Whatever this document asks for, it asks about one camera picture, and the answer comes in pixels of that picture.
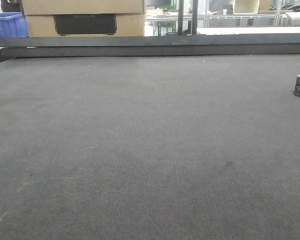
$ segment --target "metal pole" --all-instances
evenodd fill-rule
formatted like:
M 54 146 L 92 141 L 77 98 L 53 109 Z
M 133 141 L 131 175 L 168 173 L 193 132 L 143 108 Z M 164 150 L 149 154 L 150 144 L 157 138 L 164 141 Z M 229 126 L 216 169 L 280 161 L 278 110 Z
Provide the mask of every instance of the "metal pole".
M 281 6 L 282 6 L 282 1 L 283 0 L 277 0 L 277 4 L 276 4 L 276 14 L 275 14 L 275 19 L 274 19 L 274 25 L 278 26 L 279 22 L 280 22 L 280 10 L 281 10 Z
M 184 26 L 184 0 L 179 0 L 178 35 L 183 34 Z
M 193 0 L 193 9 L 192 9 L 192 35 L 197 35 L 198 28 L 198 3 L 199 0 Z

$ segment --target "workbench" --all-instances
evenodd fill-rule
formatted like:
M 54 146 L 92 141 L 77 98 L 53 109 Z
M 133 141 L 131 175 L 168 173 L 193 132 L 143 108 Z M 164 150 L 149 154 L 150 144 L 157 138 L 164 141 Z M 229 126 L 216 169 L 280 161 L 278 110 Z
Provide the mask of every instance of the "workbench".
M 0 64 L 0 240 L 300 240 L 300 55 Z

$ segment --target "cardboard box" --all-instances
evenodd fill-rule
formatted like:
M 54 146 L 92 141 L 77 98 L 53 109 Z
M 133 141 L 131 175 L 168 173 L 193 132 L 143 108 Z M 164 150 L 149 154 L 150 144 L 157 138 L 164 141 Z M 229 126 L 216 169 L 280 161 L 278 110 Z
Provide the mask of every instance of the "cardboard box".
M 260 11 L 268 11 L 272 4 L 272 0 L 260 0 L 259 10 Z
M 53 15 L 26 15 L 30 37 L 63 37 L 58 34 Z M 67 37 L 133 37 L 144 36 L 145 17 L 143 14 L 116 14 L 114 34 L 66 34 Z
M 144 0 L 22 0 L 25 15 L 143 14 Z
M 231 0 L 233 14 L 257 14 L 259 10 L 259 0 Z

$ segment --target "table surface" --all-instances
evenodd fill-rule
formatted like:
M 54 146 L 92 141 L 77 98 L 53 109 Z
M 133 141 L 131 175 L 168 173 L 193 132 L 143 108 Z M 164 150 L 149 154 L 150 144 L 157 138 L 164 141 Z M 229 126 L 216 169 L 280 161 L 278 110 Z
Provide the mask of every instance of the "table surface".
M 300 55 L 0 63 L 0 240 L 300 240 Z

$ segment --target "gray felt surface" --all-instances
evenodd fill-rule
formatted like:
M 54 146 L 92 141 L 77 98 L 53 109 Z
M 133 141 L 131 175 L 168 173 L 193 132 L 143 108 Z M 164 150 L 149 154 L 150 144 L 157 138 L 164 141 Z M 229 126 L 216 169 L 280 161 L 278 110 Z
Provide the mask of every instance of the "gray felt surface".
M 300 240 L 300 55 L 0 63 L 0 240 Z

